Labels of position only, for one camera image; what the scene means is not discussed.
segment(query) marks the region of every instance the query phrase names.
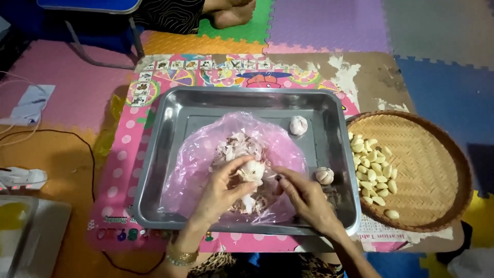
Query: yellow foam mat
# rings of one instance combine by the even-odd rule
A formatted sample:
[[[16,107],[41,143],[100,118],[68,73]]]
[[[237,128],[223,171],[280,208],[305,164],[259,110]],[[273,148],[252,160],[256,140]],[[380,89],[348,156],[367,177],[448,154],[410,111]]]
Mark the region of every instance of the yellow foam mat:
[[[230,53],[262,53],[263,47],[258,42],[248,44],[245,40],[234,42],[220,37],[210,39],[206,35],[202,38],[196,35],[177,35],[153,31],[144,44],[146,55],[193,53],[193,54],[230,54]]]
[[[97,134],[91,130],[47,125],[43,125],[40,129],[46,128],[74,132],[91,145],[97,139]],[[14,128],[2,134],[0,138],[22,130],[29,129]],[[0,144],[24,136],[26,135],[15,135],[11,139],[0,141]],[[71,134],[38,132],[26,141],[1,147],[0,167],[10,166],[39,168],[47,172],[49,179],[40,191],[13,191],[12,194],[33,195],[72,205],[72,215],[60,248],[53,278],[138,277],[113,268],[101,252],[93,250],[86,243],[84,234],[92,208],[92,159],[88,147],[83,142]],[[101,169],[97,169],[96,186],[100,173]],[[161,257],[161,253],[141,251],[109,255],[118,266],[137,272],[148,271]]]
[[[494,226],[492,212],[494,211],[494,195],[489,193],[489,198],[479,198],[478,191],[473,194],[472,202],[463,215],[462,220],[473,228],[471,247],[490,248],[494,246]],[[435,254],[427,254],[426,258],[420,258],[420,266],[429,270],[429,278],[453,278],[446,266],[436,260]]]

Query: metal tray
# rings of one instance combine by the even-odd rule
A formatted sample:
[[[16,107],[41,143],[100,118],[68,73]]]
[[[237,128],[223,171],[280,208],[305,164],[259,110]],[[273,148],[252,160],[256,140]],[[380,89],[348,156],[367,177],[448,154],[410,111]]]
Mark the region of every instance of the metal tray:
[[[163,185],[173,171],[178,150],[187,136],[228,112],[252,112],[288,130],[292,116],[309,123],[308,131],[292,136],[302,149],[309,170],[330,166],[335,173],[336,213],[348,234],[360,225],[357,178],[340,100],[326,90],[175,87],[164,93],[139,178],[134,217],[145,228],[179,230],[187,219],[159,213]],[[315,235],[299,219],[279,224],[219,223],[212,232]]]

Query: white cable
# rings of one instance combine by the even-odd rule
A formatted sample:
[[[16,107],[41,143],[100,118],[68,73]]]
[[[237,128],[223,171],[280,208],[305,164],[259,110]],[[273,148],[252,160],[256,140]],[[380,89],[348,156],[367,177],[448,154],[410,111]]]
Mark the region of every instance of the white cable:
[[[8,75],[11,75],[11,76],[13,76],[13,77],[17,77],[17,78],[20,78],[20,79],[21,79],[21,80],[9,80],[9,81],[3,82],[3,83],[1,83],[1,84],[0,84],[0,87],[1,87],[1,86],[3,86],[3,85],[5,85],[5,84],[7,84],[7,83],[11,83],[11,82],[26,82],[26,83],[29,83],[29,84],[31,84],[31,85],[33,85],[33,86],[36,86],[36,87],[37,87],[40,91],[42,91],[42,92],[44,93],[44,95],[46,96],[46,100],[48,100],[48,98],[49,98],[48,93],[47,93],[47,92],[46,92],[46,91],[45,91],[45,90],[44,90],[41,86],[39,86],[38,84],[35,84],[35,83],[31,82],[30,80],[28,80],[28,79],[26,79],[26,78],[24,78],[24,77],[22,77],[22,76],[19,76],[19,75],[13,74],[13,73],[9,73],[9,72],[2,71],[2,70],[0,70],[0,72],[3,72],[3,73],[5,73],[5,74],[8,74]],[[47,102],[48,102],[48,101],[45,101],[45,102],[44,102],[44,104],[43,104],[43,108],[42,108],[41,110],[43,110],[43,109],[46,107],[46,103],[47,103]],[[32,133],[30,133],[28,136],[26,136],[25,138],[23,138],[23,139],[21,139],[21,140],[17,140],[17,141],[14,141],[14,142],[10,142],[10,143],[1,144],[1,145],[0,145],[0,147],[2,147],[2,146],[7,146],[7,145],[12,145],[12,144],[19,143],[19,142],[22,142],[22,141],[25,141],[25,140],[29,139],[31,136],[33,136],[33,134],[36,132],[36,130],[38,130],[38,128],[40,127],[40,123],[41,123],[41,112],[40,112],[40,118],[38,119],[38,122],[36,123],[36,126],[35,126],[35,128],[34,128],[34,130],[33,130],[33,132],[32,132]],[[12,129],[14,126],[15,126],[15,123],[14,123],[14,124],[12,124],[11,126],[9,126],[6,130],[4,130],[4,131],[0,132],[0,134],[3,134],[3,133],[5,133],[5,132],[9,131],[9,130],[10,130],[10,129]]]

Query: gold bracelet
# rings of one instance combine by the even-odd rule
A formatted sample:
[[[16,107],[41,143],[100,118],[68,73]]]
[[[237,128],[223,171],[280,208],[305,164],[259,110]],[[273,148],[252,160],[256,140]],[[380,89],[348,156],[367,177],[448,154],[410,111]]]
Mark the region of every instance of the gold bracelet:
[[[197,256],[199,256],[199,250],[194,253],[177,251],[175,246],[171,243],[171,240],[168,242],[168,246],[166,247],[166,258],[175,266],[191,266],[197,260]]]

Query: woven bamboo tray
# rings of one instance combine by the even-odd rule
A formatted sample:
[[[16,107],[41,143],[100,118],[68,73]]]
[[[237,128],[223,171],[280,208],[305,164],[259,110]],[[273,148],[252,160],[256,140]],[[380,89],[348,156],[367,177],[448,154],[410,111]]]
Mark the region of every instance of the woven bamboo tray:
[[[472,175],[465,155],[444,131],[415,115],[385,110],[365,113],[348,126],[363,139],[375,138],[379,149],[393,152],[386,158],[398,169],[396,194],[383,197],[386,206],[369,205],[364,212],[388,226],[412,231],[435,232],[459,219],[472,199]],[[396,210],[390,219],[385,210]]]

